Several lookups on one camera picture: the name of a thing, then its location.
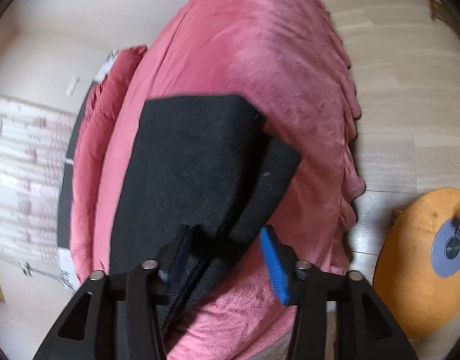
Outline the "white wall switch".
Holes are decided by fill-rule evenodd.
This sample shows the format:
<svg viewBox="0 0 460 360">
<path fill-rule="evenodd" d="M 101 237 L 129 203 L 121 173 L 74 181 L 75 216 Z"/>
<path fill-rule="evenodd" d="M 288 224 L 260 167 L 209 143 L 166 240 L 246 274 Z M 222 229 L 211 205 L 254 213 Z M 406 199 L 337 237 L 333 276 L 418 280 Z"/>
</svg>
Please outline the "white wall switch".
<svg viewBox="0 0 460 360">
<path fill-rule="evenodd" d="M 67 90 L 65 92 L 65 95 L 68 97 L 72 97 L 74 95 L 74 92 L 79 85 L 80 77 L 79 76 L 73 76 L 70 80 L 70 83 L 67 87 Z"/>
</svg>

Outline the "dark grey headboard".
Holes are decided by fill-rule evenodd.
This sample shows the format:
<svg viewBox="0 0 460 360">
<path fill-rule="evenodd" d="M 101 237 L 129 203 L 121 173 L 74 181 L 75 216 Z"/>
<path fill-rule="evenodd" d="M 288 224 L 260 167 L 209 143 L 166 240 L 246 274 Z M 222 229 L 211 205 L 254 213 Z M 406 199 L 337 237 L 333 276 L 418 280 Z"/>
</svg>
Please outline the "dark grey headboard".
<svg viewBox="0 0 460 360">
<path fill-rule="evenodd" d="M 72 181 L 74 173 L 74 153 L 76 150 L 79 132 L 83 123 L 87 100 L 91 90 L 97 84 L 98 82 L 95 80 L 93 80 L 90 84 L 90 87 L 85 95 L 83 104 L 81 105 L 78 116 L 74 123 L 74 128 L 71 133 L 70 141 L 65 154 L 56 223 L 57 246 L 59 248 L 70 248 L 70 211 L 73 199 Z"/>
</svg>

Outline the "grey round disc device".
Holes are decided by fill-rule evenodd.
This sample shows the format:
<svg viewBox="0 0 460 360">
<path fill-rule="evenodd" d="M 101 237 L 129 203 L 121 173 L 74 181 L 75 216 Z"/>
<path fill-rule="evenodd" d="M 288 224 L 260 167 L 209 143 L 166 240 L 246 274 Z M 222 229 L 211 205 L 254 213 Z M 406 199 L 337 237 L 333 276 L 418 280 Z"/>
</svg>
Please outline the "grey round disc device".
<svg viewBox="0 0 460 360">
<path fill-rule="evenodd" d="M 460 218 L 448 219 L 437 231 L 430 255 L 434 272 L 443 278 L 460 270 Z"/>
</svg>

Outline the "pink bed blanket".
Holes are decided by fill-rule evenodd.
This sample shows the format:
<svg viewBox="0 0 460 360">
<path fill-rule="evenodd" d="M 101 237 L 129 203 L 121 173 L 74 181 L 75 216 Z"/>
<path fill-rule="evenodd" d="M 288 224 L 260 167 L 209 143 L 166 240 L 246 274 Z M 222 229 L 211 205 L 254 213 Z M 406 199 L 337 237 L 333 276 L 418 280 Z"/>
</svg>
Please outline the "pink bed blanket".
<svg viewBox="0 0 460 360">
<path fill-rule="evenodd" d="M 248 359 L 290 332 L 262 226 L 321 270 L 348 269 L 359 114 L 320 0 L 189 0 L 162 30 L 107 146 L 93 262 L 127 272 L 195 228 L 179 295 L 158 309 L 170 359 Z"/>
</svg>

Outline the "red rolled duvet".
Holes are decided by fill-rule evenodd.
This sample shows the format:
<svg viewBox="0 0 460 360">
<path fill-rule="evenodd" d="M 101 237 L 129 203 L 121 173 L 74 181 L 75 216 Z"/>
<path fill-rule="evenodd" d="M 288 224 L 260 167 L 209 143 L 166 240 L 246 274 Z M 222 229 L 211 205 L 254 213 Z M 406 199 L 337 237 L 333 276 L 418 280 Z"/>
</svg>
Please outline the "red rolled duvet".
<svg viewBox="0 0 460 360">
<path fill-rule="evenodd" d="M 147 50 L 145 45 L 120 50 L 103 80 L 87 96 L 74 151 L 70 211 L 70 255 L 80 283 L 92 273 L 96 203 L 105 153 L 129 84 Z"/>
</svg>

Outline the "orange round cushion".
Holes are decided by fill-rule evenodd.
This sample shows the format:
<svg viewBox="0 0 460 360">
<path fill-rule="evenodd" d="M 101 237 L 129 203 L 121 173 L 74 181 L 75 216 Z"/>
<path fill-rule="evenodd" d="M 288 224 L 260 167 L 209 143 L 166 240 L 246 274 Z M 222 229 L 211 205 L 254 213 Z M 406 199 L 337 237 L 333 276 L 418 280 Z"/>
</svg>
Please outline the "orange round cushion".
<svg viewBox="0 0 460 360">
<path fill-rule="evenodd" d="M 438 230 L 460 219 L 460 189 L 435 189 L 395 220 L 379 253 L 373 288 L 410 339 L 429 336 L 460 312 L 460 267 L 448 277 L 434 270 Z"/>
</svg>

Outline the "patterned window curtain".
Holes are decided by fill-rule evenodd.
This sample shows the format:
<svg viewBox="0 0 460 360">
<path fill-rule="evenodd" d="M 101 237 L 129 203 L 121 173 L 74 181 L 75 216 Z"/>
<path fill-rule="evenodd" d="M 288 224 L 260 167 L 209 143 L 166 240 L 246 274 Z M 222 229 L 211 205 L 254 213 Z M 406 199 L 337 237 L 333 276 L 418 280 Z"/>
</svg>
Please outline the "patterned window curtain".
<svg viewBox="0 0 460 360">
<path fill-rule="evenodd" d="M 0 255 L 55 263 L 72 113 L 0 95 Z"/>
</svg>

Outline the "black pants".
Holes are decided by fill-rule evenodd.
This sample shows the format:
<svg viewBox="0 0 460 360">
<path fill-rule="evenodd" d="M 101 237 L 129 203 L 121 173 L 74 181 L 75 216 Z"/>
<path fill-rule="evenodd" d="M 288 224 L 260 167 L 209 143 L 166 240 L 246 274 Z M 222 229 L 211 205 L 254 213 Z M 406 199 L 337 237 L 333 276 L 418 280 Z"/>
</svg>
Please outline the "black pants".
<svg viewBox="0 0 460 360">
<path fill-rule="evenodd" d="M 192 228 L 179 301 L 158 308 L 165 336 L 242 259 L 284 197 L 301 157 L 267 134 L 240 96 L 144 104 L 110 241 L 110 270 L 129 272 Z"/>
</svg>

